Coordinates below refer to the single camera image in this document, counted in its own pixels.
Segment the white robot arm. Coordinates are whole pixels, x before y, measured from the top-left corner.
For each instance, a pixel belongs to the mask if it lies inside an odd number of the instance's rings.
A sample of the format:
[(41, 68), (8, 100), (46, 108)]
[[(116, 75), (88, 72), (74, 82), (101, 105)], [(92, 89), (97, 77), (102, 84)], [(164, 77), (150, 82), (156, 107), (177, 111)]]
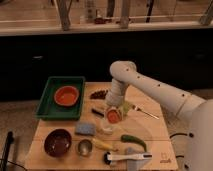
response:
[(132, 61), (115, 61), (110, 66), (111, 87), (106, 95), (109, 107), (124, 103), (129, 85), (141, 90), (164, 108), (189, 122), (190, 134), (183, 171), (213, 171), (213, 99), (192, 93), (144, 76)]

